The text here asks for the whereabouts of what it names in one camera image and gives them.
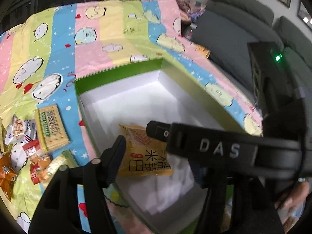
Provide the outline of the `person's right hand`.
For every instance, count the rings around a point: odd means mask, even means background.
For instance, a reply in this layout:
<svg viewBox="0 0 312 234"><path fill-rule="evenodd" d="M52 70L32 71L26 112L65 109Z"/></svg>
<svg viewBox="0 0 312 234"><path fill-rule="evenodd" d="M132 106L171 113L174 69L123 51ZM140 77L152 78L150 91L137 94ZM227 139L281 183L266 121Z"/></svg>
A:
<svg viewBox="0 0 312 234"><path fill-rule="evenodd" d="M295 187L288 194L284 194L278 202L276 202L276 209L290 209L292 207L299 206L306 197L309 195L309 183L305 182L297 182Z"/></svg>

